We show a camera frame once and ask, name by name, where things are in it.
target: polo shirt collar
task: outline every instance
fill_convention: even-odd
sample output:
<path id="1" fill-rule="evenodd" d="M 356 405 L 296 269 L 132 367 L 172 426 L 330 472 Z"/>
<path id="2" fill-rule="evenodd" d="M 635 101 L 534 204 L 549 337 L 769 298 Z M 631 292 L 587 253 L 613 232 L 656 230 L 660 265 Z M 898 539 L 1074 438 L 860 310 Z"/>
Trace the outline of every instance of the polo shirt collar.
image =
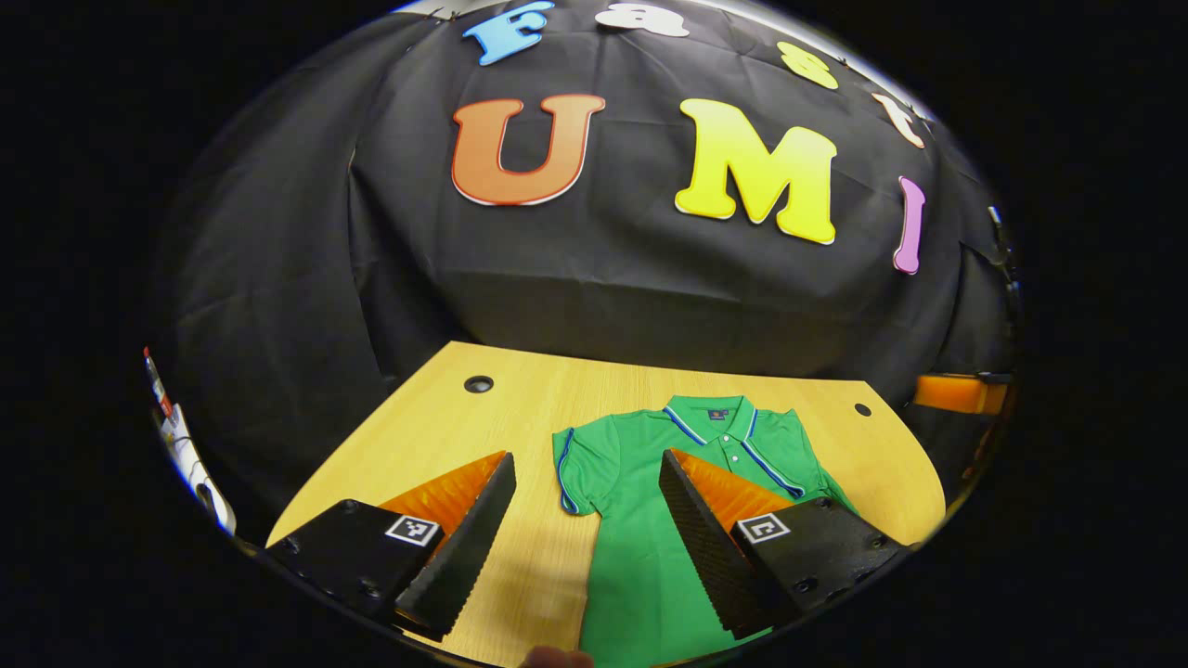
<path id="1" fill-rule="evenodd" d="M 707 431 L 706 420 L 697 415 L 701 407 L 720 407 L 731 410 L 731 418 L 727 422 L 723 434 L 737 441 L 746 441 L 754 433 L 754 423 L 759 416 L 754 404 L 744 396 L 738 397 L 681 397 L 674 396 L 664 407 L 664 412 L 672 418 L 672 422 L 681 428 L 690 439 L 704 446 L 709 441 L 719 437 L 719 434 Z"/>

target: black cloth backdrop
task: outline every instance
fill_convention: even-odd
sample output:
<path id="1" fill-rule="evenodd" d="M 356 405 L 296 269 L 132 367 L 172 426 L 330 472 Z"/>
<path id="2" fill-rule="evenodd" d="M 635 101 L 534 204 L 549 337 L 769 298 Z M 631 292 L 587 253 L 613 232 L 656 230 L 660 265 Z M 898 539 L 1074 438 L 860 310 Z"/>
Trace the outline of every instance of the black cloth backdrop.
<path id="1" fill-rule="evenodd" d="M 896 409 L 920 373 L 1009 370 L 986 212 L 997 201 L 943 124 L 917 119 L 916 149 L 871 97 L 881 88 L 829 53 L 802 45 L 829 63 L 836 90 L 788 70 L 776 43 L 795 40 L 781 32 L 651 4 L 690 34 L 604 32 L 605 2 L 561 0 L 539 44 L 489 67 L 462 33 L 519 4 L 456 21 L 384 17 L 297 67 L 200 157 L 160 235 L 147 342 L 241 535 L 263 541 L 317 466 L 449 340 L 862 379 Z M 457 108 L 522 100 L 503 165 L 526 171 L 548 152 L 541 100 L 564 93 L 607 102 L 569 191 L 484 207 L 455 190 Z M 762 225 L 733 182 L 731 220 L 675 208 L 694 159 L 695 125 L 680 111 L 690 97 L 739 107 L 769 150 L 792 126 L 836 145 L 833 245 L 779 232 L 786 194 Z M 928 197 L 915 276 L 891 265 L 899 176 Z M 943 440 L 941 427 L 916 429 Z"/>

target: green polo shirt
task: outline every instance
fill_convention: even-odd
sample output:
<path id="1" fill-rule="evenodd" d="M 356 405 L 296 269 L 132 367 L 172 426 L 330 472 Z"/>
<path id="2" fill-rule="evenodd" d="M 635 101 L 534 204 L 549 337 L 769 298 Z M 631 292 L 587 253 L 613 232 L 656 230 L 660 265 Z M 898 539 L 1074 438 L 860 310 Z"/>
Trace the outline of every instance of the green polo shirt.
<path id="1" fill-rule="evenodd" d="M 817 464 L 796 411 L 757 410 L 746 397 L 672 397 L 663 410 L 554 434 L 562 508 L 602 516 L 581 638 L 599 668 L 693 658 L 767 632 L 735 641 L 722 630 L 661 493 L 669 448 L 790 500 L 827 496 L 854 510 Z"/>

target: blue letter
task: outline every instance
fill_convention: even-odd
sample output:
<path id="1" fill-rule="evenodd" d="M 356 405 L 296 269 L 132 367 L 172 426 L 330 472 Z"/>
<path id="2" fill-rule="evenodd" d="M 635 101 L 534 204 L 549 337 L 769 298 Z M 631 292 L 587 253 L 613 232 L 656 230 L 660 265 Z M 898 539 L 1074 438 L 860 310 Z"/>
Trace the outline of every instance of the blue letter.
<path id="1" fill-rule="evenodd" d="M 530 2 L 523 7 L 482 21 L 463 32 L 462 37 L 473 36 L 479 40 L 484 51 L 482 57 L 479 58 L 479 64 L 489 65 L 539 42 L 539 34 L 524 34 L 520 31 L 541 30 L 544 27 L 545 19 L 541 11 L 551 10 L 554 6 L 548 0 Z M 513 21 L 512 19 L 516 17 L 519 17 L 519 19 Z"/>

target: wooden table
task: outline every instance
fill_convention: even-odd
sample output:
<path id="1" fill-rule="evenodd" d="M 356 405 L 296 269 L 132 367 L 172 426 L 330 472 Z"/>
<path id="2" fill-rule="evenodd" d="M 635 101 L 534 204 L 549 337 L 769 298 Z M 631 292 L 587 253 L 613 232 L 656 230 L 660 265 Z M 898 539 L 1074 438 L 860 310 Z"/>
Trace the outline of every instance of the wooden table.
<path id="1" fill-rule="evenodd" d="M 489 376 L 493 387 L 462 384 Z M 759 409 L 795 409 L 817 459 L 861 516 L 901 543 L 925 538 L 944 515 L 928 455 L 862 382 L 703 373 L 453 342 L 402 385 L 330 455 L 285 509 L 268 544 L 334 503 L 379 505 L 495 450 L 516 455 L 516 496 L 453 632 L 426 644 L 518 666 L 535 644 L 576 648 L 599 517 L 567 515 L 551 434 L 608 414 L 659 410 L 674 395 L 744 395 Z M 870 408 L 864 417 L 854 404 Z"/>

